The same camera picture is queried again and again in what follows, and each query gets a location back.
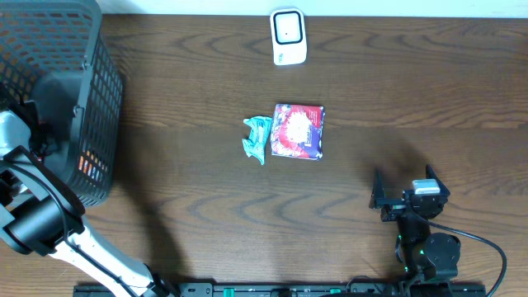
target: teal wrapper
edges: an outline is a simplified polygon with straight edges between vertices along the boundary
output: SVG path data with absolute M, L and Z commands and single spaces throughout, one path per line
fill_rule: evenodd
M 266 143 L 271 131 L 271 117 L 254 116 L 244 119 L 244 124 L 251 127 L 248 139 L 242 139 L 242 145 L 248 158 L 251 156 L 258 159 L 261 165 L 266 162 Z

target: gray plastic basket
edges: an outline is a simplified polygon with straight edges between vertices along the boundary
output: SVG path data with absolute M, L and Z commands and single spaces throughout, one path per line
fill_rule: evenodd
M 0 1 L 0 81 L 53 126 L 44 164 L 85 206 L 111 187 L 123 90 L 100 27 L 94 0 Z

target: white backdrop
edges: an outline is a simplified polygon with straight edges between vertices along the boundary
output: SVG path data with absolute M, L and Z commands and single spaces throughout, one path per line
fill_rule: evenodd
M 528 0 L 97 0 L 104 13 L 267 16 L 528 17 Z

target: wooden table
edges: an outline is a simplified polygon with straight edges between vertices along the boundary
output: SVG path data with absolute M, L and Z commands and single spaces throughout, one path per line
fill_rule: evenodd
M 272 63 L 267 17 L 105 16 L 126 76 L 115 182 L 88 210 L 118 248 L 175 281 L 347 281 L 403 273 L 396 224 L 369 210 L 431 163 L 435 219 L 507 253 L 500 296 L 528 291 L 528 21 L 307 17 L 305 64 Z M 247 117 L 323 105 L 320 162 L 246 158 Z M 460 281 L 500 257 L 461 238 Z M 0 295 L 69 296 L 77 268 L 0 245 Z

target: wooden tabletop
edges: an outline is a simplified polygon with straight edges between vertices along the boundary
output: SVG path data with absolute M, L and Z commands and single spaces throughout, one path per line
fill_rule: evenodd
M 528 291 L 528 21 L 307 17 L 306 63 L 272 62 L 267 17 L 104 16 L 126 77 L 115 181 L 87 211 L 118 248 L 172 280 L 348 281 L 403 274 L 394 223 L 368 208 L 430 163 L 451 191 L 437 223 L 500 245 L 496 296 Z M 323 159 L 247 158 L 243 119 L 326 109 Z M 458 281 L 488 289 L 490 247 L 460 238 Z M 0 245 L 0 296 L 92 282 Z

